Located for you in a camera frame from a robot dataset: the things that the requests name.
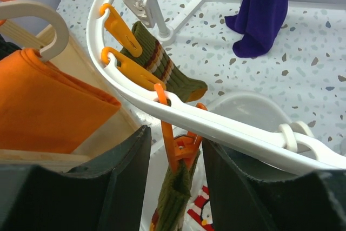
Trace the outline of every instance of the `white plastic clip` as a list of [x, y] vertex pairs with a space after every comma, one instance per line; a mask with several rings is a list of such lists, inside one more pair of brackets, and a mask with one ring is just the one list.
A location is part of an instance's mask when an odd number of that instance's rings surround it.
[[123, 0], [125, 5], [138, 17], [139, 20], [147, 27], [155, 26], [154, 18], [150, 10], [149, 0]]
[[302, 146], [297, 144], [297, 141], [294, 138], [294, 133], [299, 133], [302, 135], [307, 135], [309, 137], [315, 138], [314, 134], [311, 132], [309, 126], [303, 121], [291, 122], [288, 124], [279, 125], [279, 130], [276, 133], [282, 132], [286, 139], [285, 148], [294, 153], [302, 153], [304, 151], [310, 151], [310, 148], [307, 146]]

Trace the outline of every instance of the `white plastic stand base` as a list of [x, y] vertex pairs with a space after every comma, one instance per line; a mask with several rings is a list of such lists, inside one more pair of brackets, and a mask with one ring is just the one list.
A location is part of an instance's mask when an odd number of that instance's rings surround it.
[[161, 37], [159, 32], [155, 32], [156, 38], [166, 47], [173, 44], [176, 34], [184, 24], [194, 15], [194, 13], [204, 4], [205, 0], [191, 0], [183, 11], [175, 17], [175, 19], [167, 26], [169, 30], [168, 36]]
[[176, 38], [176, 31], [170, 25], [167, 25], [167, 28], [168, 28], [169, 33], [165, 37], [162, 37], [160, 35], [158, 29], [156, 29], [154, 31], [155, 37], [159, 40], [159, 42], [161, 43], [161, 45], [163, 47], [166, 47], [166, 46], [173, 44], [173, 42], [175, 41], [175, 38]]

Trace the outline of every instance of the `purple sock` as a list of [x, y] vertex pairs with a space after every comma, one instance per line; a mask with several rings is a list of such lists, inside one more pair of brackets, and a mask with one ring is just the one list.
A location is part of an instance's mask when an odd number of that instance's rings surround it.
[[243, 0], [238, 15], [225, 16], [226, 25], [233, 31], [243, 35], [248, 23], [249, 8], [250, 1]]
[[252, 58], [266, 54], [286, 18], [288, 0], [243, 0], [239, 14], [225, 18], [226, 25], [244, 34], [233, 45], [238, 57]]

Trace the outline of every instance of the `striped sock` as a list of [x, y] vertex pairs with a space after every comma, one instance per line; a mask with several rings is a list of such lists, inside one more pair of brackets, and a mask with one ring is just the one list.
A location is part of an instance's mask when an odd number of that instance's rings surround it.
[[208, 89], [204, 81], [186, 77], [173, 63], [160, 42], [140, 22], [132, 27], [143, 52], [140, 57], [133, 57], [125, 48], [121, 53], [138, 63], [147, 71], [166, 84], [167, 91], [176, 94], [181, 101], [199, 100]]

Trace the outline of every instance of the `orange towel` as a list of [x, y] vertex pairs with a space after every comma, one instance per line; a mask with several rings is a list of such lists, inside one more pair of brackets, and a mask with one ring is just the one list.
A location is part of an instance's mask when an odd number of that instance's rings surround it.
[[0, 93], [0, 149], [71, 153], [121, 106], [33, 49], [0, 61]]

